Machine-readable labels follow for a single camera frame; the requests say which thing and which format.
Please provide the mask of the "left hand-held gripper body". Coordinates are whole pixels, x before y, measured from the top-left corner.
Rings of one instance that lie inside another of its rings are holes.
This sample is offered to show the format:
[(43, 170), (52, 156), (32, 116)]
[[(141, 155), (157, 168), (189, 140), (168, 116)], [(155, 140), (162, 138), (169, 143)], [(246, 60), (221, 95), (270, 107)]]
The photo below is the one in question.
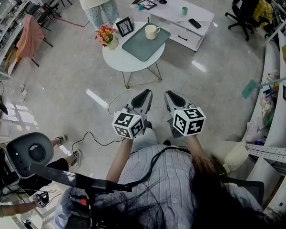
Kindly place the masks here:
[(143, 104), (138, 107), (127, 103), (120, 111), (114, 111), (112, 127), (115, 133), (128, 139), (135, 139), (139, 134), (143, 134), (150, 107), (151, 104)]

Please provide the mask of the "green tray mat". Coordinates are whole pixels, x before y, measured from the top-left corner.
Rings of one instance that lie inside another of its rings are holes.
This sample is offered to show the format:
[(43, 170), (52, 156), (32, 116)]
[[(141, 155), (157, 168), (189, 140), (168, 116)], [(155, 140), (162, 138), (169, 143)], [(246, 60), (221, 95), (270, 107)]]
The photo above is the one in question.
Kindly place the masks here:
[(145, 35), (145, 27), (149, 25), (153, 24), (146, 23), (122, 45), (126, 52), (142, 62), (147, 61), (171, 36), (169, 31), (160, 28), (157, 37), (149, 40)]

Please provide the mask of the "cream ceramic mug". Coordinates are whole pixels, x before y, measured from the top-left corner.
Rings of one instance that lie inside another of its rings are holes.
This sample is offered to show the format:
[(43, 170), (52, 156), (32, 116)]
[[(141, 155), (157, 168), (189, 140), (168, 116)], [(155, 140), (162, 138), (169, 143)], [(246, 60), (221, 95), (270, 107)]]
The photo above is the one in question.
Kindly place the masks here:
[(153, 24), (145, 26), (145, 36), (149, 40), (154, 40), (157, 38), (158, 33), (160, 32), (161, 28), (157, 27)]

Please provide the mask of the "person's right forearm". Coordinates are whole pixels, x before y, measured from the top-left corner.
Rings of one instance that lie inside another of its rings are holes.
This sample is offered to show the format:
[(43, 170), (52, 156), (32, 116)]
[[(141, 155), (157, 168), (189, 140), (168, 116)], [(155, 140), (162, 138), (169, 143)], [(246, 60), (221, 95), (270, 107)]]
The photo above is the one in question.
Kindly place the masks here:
[(208, 156), (204, 152), (197, 136), (191, 135), (186, 137), (186, 143), (188, 146), (188, 150), (190, 151), (190, 154), (194, 161), (207, 159)]

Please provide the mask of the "person's left forearm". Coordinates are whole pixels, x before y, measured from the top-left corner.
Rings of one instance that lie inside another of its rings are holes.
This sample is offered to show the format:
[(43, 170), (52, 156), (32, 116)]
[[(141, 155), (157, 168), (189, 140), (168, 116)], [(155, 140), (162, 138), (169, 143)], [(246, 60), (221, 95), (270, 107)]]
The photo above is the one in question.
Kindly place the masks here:
[(124, 139), (107, 173), (106, 180), (118, 183), (124, 166), (126, 165), (133, 146), (132, 139)]

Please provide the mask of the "white round table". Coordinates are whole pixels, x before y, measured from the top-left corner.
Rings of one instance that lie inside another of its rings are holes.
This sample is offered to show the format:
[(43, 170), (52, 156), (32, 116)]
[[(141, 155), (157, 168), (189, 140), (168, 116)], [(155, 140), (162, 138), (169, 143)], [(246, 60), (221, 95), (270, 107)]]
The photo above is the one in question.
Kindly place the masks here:
[(121, 37), (120, 34), (116, 34), (115, 37), (118, 39), (117, 47), (111, 50), (104, 47), (102, 50), (103, 58), (111, 68), (122, 72), (122, 75), (125, 73), (133, 74), (134, 72), (147, 69), (157, 78), (158, 82), (162, 81), (160, 71), (153, 71), (151, 66), (157, 64), (157, 61), (162, 56), (165, 43), (163, 43), (147, 61), (142, 62), (122, 49), (123, 43), (131, 37), (131, 34), (124, 37)]

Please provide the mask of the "cream padded chair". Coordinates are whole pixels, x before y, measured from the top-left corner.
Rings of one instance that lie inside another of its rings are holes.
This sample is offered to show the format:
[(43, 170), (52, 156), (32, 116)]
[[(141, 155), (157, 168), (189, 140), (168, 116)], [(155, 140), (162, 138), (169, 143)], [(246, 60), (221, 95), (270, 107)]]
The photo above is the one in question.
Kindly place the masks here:
[(249, 151), (243, 142), (221, 141), (212, 150), (212, 156), (229, 173), (237, 170), (246, 161)]

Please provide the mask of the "person's striped grey shirt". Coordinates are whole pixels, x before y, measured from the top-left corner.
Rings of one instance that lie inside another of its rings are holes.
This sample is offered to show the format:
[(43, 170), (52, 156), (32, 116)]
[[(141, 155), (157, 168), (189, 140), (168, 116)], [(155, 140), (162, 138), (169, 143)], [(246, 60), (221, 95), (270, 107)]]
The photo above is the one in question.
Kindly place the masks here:
[(209, 158), (163, 145), (131, 151), (118, 183), (131, 192), (100, 194), (87, 217), (77, 215), (68, 189), (55, 212), (55, 229), (261, 229), (271, 221), (244, 188), (223, 183)]

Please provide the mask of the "potted red yellow flowers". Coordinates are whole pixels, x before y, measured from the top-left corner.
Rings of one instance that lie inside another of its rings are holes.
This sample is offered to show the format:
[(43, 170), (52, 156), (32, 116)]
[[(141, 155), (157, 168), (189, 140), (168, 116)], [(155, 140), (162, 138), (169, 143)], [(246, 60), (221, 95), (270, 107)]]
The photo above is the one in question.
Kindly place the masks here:
[(99, 43), (109, 50), (112, 50), (118, 46), (118, 39), (115, 36), (116, 29), (111, 28), (107, 24), (103, 24), (99, 30), (95, 32), (95, 39)]

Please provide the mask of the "teal flat mop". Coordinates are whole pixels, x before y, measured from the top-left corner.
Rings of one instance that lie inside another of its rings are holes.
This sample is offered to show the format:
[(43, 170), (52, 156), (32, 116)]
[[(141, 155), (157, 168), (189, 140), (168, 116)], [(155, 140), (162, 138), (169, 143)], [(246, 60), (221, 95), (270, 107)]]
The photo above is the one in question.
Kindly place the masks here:
[(247, 99), (250, 94), (252, 93), (254, 88), (259, 88), (262, 89), (264, 86), (269, 85), (269, 84), (275, 84), (275, 83), (279, 83), (286, 80), (286, 77), (271, 81), (271, 82), (267, 82), (267, 83), (262, 83), (262, 84), (257, 84), (255, 81), (251, 80), (249, 82), (249, 84), (244, 88), (244, 90), (242, 91), (242, 96)]

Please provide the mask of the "white curved shelf unit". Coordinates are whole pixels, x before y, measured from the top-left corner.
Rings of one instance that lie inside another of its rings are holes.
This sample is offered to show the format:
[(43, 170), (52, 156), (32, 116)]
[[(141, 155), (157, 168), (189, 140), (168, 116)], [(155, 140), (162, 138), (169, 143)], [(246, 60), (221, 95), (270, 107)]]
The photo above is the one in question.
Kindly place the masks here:
[(247, 179), (264, 183), (264, 200), (267, 200), (276, 185), (279, 185), (267, 208), (286, 213), (286, 62), (282, 51), (286, 38), (282, 32), (278, 33), (278, 41), (278, 44), (274, 41), (266, 43), (263, 79), (266, 79), (269, 71), (278, 70), (280, 77), (285, 80), (278, 88), (274, 116), (265, 144), (247, 145), (250, 155), (257, 158)]

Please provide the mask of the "black office chair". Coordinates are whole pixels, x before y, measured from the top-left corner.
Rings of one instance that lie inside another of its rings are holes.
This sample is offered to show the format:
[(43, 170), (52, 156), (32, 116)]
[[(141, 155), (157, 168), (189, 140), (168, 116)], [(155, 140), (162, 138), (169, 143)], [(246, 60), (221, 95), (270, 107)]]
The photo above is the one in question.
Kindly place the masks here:
[(250, 31), (253, 34), (256, 29), (252, 26), (252, 16), (258, 2), (259, 0), (233, 0), (232, 2), (233, 14), (228, 12), (225, 13), (226, 17), (230, 16), (231, 18), (236, 20), (236, 23), (229, 25), (228, 29), (231, 29), (232, 27), (236, 26), (242, 27), (245, 33), (246, 41), (249, 41), (248, 31)]

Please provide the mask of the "yellow plaid garment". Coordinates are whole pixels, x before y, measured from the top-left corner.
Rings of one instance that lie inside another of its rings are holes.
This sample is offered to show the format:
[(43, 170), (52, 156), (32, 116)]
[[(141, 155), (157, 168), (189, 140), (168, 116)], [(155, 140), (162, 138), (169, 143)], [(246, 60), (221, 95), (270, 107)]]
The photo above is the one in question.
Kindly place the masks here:
[(253, 16), (252, 26), (254, 28), (264, 27), (266, 23), (271, 23), (273, 18), (272, 0), (259, 0), (257, 3)]

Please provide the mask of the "black metal chair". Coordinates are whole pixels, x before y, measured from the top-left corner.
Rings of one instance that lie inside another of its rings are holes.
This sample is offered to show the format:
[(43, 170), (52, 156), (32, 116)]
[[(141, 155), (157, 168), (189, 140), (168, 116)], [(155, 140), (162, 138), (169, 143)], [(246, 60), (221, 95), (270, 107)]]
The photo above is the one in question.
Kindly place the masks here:
[(30, 3), (26, 8), (26, 12), (28, 15), (32, 15), (42, 28), (51, 31), (45, 26), (45, 23), (47, 19), (52, 20), (54, 18), (62, 18), (62, 16), (57, 12), (60, 1), (61, 0), (50, 0), (43, 6)]

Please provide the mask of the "black frame white mat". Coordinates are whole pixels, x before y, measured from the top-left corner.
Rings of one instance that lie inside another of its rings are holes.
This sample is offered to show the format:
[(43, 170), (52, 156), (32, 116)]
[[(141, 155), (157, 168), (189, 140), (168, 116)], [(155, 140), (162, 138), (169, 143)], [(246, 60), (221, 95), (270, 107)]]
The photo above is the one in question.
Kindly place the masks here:
[(139, 4), (139, 6), (143, 6), (144, 9), (146, 9), (146, 10), (150, 10), (150, 9), (157, 6), (156, 3), (154, 3), (153, 1), (150, 1), (150, 0), (142, 0), (138, 4)]

